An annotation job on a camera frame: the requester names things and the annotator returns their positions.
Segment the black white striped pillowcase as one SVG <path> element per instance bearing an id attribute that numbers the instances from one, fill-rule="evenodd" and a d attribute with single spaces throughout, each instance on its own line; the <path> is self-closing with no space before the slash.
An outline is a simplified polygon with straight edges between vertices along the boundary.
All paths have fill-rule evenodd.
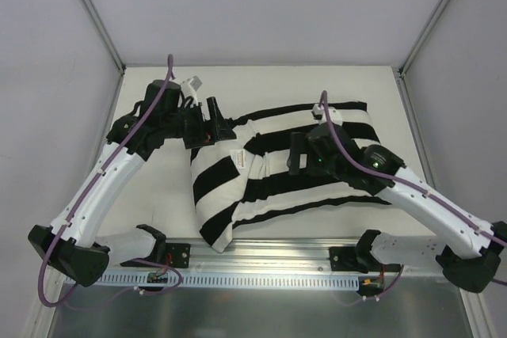
<path id="1" fill-rule="evenodd" d="M 310 132 L 318 126 L 313 118 L 312 103 L 267 108 L 227 119 L 245 117 L 259 120 L 287 116 L 295 124 L 293 132 Z M 260 223 L 308 209 L 346 203 L 383 204 L 367 192 L 351 188 L 332 177 L 311 177 L 307 174 L 249 180 L 231 160 L 230 150 L 242 149 L 242 142 L 222 141 L 196 148 L 190 154 L 190 170 L 196 217 L 201 237 L 218 253 L 233 240 L 234 228 Z"/>

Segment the white pillow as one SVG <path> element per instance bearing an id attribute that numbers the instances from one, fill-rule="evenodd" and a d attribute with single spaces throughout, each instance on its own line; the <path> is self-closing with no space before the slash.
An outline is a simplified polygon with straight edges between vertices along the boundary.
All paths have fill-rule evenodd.
<path id="1" fill-rule="evenodd" d="M 246 168 L 241 170 L 249 180 L 286 177 L 290 134 L 295 124 L 287 116 L 259 120 L 245 117 L 232 120 L 234 132 L 246 153 Z"/>

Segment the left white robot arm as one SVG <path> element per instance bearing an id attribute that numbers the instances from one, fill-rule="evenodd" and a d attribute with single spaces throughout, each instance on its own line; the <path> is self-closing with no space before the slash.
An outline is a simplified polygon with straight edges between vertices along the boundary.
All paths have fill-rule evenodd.
<path id="1" fill-rule="evenodd" d="M 185 149 L 235 139 L 214 97 L 208 116 L 196 92 L 194 76 L 181 84 L 155 80 L 133 110 L 116 120 L 92 172 L 76 196 L 50 226 L 34 226 L 29 242 L 43 260 L 78 285 L 96 283 L 111 266 L 141 259 L 156 267 L 165 261 L 166 235 L 146 224 L 101 237 L 98 231 L 123 188 L 167 139 L 180 139 Z"/>

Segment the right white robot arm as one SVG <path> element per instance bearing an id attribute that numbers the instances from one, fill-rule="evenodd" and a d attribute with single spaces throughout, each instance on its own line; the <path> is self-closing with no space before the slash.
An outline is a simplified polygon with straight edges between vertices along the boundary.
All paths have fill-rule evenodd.
<path id="1" fill-rule="evenodd" d="M 494 281 L 506 247 L 506 224 L 456 206 L 386 147 L 359 147 L 342 126 L 322 123 L 291 134 L 288 171 L 344 182 L 405 211 L 431 231 L 429 236 L 395 236 L 366 230 L 354 248 L 358 271 L 381 264 L 427 268 L 473 293 Z"/>

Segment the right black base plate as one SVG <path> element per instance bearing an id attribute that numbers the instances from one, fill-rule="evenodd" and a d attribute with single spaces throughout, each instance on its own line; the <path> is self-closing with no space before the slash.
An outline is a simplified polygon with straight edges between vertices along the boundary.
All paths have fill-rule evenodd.
<path id="1" fill-rule="evenodd" d="M 352 246 L 332 246 L 328 248 L 332 272 L 358 272 L 359 263 L 355 248 Z"/>

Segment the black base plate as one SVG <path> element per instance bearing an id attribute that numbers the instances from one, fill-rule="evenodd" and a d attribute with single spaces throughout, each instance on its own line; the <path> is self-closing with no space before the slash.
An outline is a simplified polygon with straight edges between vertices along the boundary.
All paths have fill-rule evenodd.
<path id="1" fill-rule="evenodd" d="M 167 266 L 172 268 L 188 268 L 191 245 L 187 243 L 157 243 L 154 251 L 147 257 L 129 260 L 120 264 L 121 267 L 153 267 Z"/>
<path id="2" fill-rule="evenodd" d="M 359 263 L 355 248 L 352 246 L 332 246 L 328 248 L 332 272 L 358 272 Z"/>

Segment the aluminium mounting rail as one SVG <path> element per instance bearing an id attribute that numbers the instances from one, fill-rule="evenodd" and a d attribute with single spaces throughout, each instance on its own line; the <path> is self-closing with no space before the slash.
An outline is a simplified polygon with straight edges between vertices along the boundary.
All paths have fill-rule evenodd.
<path id="1" fill-rule="evenodd" d="M 441 272 L 436 262 L 436 242 L 428 236 L 421 243 L 409 247 L 415 237 L 398 237 L 382 250 L 389 272 L 397 272 L 403 265 L 414 273 L 437 274 Z M 328 248 L 332 246 L 356 247 L 357 239 L 350 238 L 291 238 L 291 239 L 237 239 L 222 253 L 216 252 L 204 240 L 168 239 L 174 243 L 191 245 L 188 268 L 176 268 L 193 272 L 220 273 L 292 273 L 314 274 L 332 272 Z"/>

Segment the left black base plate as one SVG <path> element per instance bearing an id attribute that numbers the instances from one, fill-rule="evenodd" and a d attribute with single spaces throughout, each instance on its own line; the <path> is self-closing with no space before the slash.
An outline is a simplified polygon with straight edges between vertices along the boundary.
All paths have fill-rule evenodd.
<path id="1" fill-rule="evenodd" d="M 167 266 L 172 268 L 188 268 L 191 245 L 187 243 L 157 243 L 154 251 L 147 257 L 129 260 L 120 264 L 121 267 L 153 267 Z"/>

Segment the left aluminium frame post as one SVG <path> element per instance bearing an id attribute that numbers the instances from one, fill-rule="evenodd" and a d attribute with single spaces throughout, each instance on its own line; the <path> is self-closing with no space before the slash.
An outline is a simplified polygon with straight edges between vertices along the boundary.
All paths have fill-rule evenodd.
<path id="1" fill-rule="evenodd" d="M 120 53 L 116 49 L 116 46 L 107 30 L 105 23 L 103 22 L 97 7 L 94 4 L 93 0 L 79 0 L 84 7 L 84 10 L 90 19 L 90 22 L 94 29 L 96 30 L 99 39 L 103 43 L 106 51 L 110 59 L 112 60 L 114 67 L 123 74 L 126 69 L 126 65 L 122 58 L 120 57 Z"/>

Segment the aluminium frame post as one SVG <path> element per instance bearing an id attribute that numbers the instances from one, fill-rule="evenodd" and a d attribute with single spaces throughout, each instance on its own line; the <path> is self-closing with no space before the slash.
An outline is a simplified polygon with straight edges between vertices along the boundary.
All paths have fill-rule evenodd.
<path id="1" fill-rule="evenodd" d="M 414 41 L 414 44 L 409 50 L 407 56 L 398 68 L 398 73 L 401 78 L 404 78 L 408 73 L 408 70 L 411 68 L 415 59 L 417 58 L 417 55 L 425 46 L 426 41 L 433 33 L 433 30 L 435 29 L 440 19 L 444 16 L 444 12 L 447 10 L 451 2 L 452 0 L 438 0 L 436 5 L 433 7 L 429 18 L 425 22 L 422 30 L 417 35 L 417 39 Z"/>
<path id="2" fill-rule="evenodd" d="M 84 10 L 90 19 L 90 22 L 94 29 L 96 30 L 99 39 L 103 43 L 106 51 L 110 59 L 112 60 L 114 67 L 123 74 L 126 69 L 126 65 L 122 58 L 120 57 L 120 53 L 116 49 L 116 46 L 107 30 L 105 23 L 103 22 L 97 7 L 94 4 L 93 0 L 79 0 L 84 7 Z"/>

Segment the right aluminium frame post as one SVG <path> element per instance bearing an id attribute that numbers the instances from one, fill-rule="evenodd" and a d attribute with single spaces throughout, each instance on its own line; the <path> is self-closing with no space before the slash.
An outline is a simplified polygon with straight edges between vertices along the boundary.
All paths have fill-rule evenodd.
<path id="1" fill-rule="evenodd" d="M 414 44 L 409 50 L 407 56 L 398 68 L 398 73 L 401 78 L 404 78 L 408 73 L 408 70 L 411 68 L 415 59 L 417 58 L 417 55 L 425 46 L 426 41 L 433 33 L 433 30 L 435 29 L 440 19 L 444 16 L 444 12 L 447 10 L 451 2 L 452 0 L 438 0 L 436 5 L 433 7 L 429 18 L 425 22 L 422 30 L 417 35 L 417 39 L 414 41 Z"/>

